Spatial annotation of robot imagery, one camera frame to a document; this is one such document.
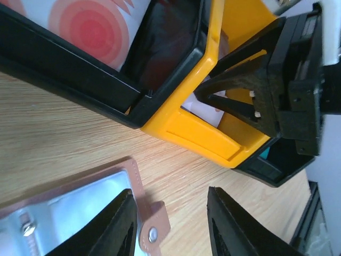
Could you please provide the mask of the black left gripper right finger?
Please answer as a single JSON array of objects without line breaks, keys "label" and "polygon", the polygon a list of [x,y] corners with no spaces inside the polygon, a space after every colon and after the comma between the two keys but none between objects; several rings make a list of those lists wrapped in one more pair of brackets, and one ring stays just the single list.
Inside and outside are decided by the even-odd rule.
[{"label": "black left gripper right finger", "polygon": [[207,216],[213,255],[302,255],[220,187],[208,189]]}]

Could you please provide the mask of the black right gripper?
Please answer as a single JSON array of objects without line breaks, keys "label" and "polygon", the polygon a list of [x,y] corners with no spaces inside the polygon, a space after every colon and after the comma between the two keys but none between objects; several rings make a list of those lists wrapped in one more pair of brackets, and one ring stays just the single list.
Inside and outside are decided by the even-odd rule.
[{"label": "black right gripper", "polygon": [[[293,140],[298,154],[317,156],[323,128],[322,6],[312,7],[310,12],[275,19],[220,59],[213,78],[194,94],[269,137]],[[226,71],[261,50],[267,52],[266,74],[246,67]],[[232,89],[253,91],[253,103],[216,94]]]}]

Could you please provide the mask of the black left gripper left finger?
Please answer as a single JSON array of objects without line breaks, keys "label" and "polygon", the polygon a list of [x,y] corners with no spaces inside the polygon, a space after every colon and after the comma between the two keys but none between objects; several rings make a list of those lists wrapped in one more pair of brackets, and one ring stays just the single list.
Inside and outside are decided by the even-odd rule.
[{"label": "black left gripper left finger", "polygon": [[134,255],[137,206],[131,189],[124,189],[84,228],[48,255]]}]

